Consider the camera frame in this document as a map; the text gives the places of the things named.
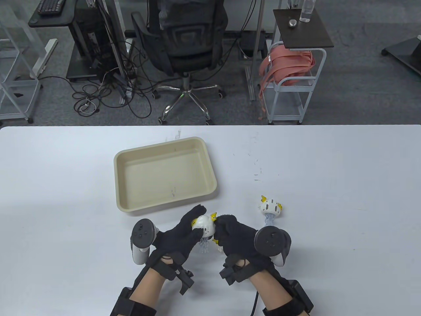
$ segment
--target chrome chair leg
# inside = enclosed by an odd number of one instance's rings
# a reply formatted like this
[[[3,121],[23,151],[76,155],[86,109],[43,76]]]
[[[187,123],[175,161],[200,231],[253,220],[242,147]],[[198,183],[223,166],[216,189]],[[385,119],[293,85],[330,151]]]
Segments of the chrome chair leg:
[[[165,122],[167,120],[168,113],[173,109],[174,106],[177,105],[177,103],[179,103],[185,97],[185,95],[186,94],[183,92],[182,94],[180,94],[178,97],[175,98],[173,103],[167,105],[165,110],[162,112],[162,116],[160,117],[160,120],[162,122]]]
[[[180,88],[173,87],[173,86],[157,86],[156,90],[164,90],[164,91],[181,91]]]
[[[207,107],[202,103],[202,101],[200,101],[193,92],[189,92],[189,97],[193,100],[194,103],[197,104],[198,107],[200,107],[200,109],[202,110],[203,114],[206,117],[206,120],[207,121],[210,120],[211,117],[209,115],[209,111]]]
[[[200,91],[200,90],[208,90],[208,89],[219,89],[222,90],[220,85],[213,85],[213,86],[207,86],[207,87],[193,87],[193,91]]]

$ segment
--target plastic bottle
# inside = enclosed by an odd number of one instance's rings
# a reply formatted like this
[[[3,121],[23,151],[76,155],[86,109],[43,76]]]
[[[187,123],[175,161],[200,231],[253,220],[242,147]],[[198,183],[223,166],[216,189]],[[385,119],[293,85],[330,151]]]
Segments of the plastic bottle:
[[[310,22],[315,3],[316,0],[304,0],[303,8],[301,9],[300,15],[301,22]]]

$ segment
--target wrist strap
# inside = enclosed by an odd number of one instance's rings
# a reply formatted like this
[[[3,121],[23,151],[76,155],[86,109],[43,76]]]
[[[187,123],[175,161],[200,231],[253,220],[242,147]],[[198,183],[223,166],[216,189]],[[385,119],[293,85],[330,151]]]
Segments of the wrist strap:
[[[235,281],[238,283],[247,280],[251,276],[255,275],[256,273],[260,272],[258,268],[254,265],[249,263],[245,267],[239,267],[236,263],[240,260],[243,260],[241,256],[237,254],[230,254],[225,259],[224,269],[219,272],[221,278],[225,279],[228,285],[233,284]]]
[[[293,298],[291,301],[286,303],[285,305],[282,305],[281,307],[278,307],[276,309],[273,309],[271,311],[268,311],[266,308],[263,310],[263,314],[265,316],[298,316],[304,311],[304,304],[301,303],[298,299]]]
[[[123,288],[110,316],[155,316],[156,310],[152,307],[130,300],[129,297],[132,295],[132,293],[132,289],[129,289],[128,287]]]
[[[180,252],[170,253],[168,255],[174,261],[174,263],[171,265],[167,265],[161,261],[162,253],[159,253],[156,250],[153,251],[149,256],[148,260],[146,261],[145,267],[140,272],[139,276],[136,278],[133,285],[133,289],[135,289],[139,285],[146,272],[150,268],[152,268],[167,280],[172,281],[176,277],[179,278],[182,284],[180,294],[184,295],[184,293],[186,293],[186,291],[189,288],[191,288],[194,284],[194,281],[192,280],[193,273],[191,271],[183,269],[181,264],[186,261],[186,258],[184,258],[184,256]]]

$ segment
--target metal knob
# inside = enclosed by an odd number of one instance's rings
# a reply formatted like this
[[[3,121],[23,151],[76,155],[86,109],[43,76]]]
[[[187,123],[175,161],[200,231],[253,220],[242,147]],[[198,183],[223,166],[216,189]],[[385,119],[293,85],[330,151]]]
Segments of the metal knob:
[[[295,28],[295,27],[297,26],[297,20],[295,20],[295,19],[289,20],[289,22],[288,22],[288,26],[289,26],[291,29]]]

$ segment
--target black mesh chair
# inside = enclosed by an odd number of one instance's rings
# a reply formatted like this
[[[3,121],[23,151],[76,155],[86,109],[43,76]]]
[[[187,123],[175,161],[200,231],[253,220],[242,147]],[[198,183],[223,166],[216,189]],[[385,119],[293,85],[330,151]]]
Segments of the black mesh chair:
[[[208,109],[194,91],[215,88],[220,98],[225,97],[225,92],[219,85],[192,87],[190,73],[215,69],[222,59],[222,37],[228,24],[224,0],[148,1],[148,28],[139,12],[131,14],[136,36],[155,68],[168,76],[182,77],[181,87],[158,85],[153,91],[155,99],[161,90],[179,92],[158,118],[159,123],[165,124],[168,113],[189,96],[205,114],[206,123],[213,124]]]

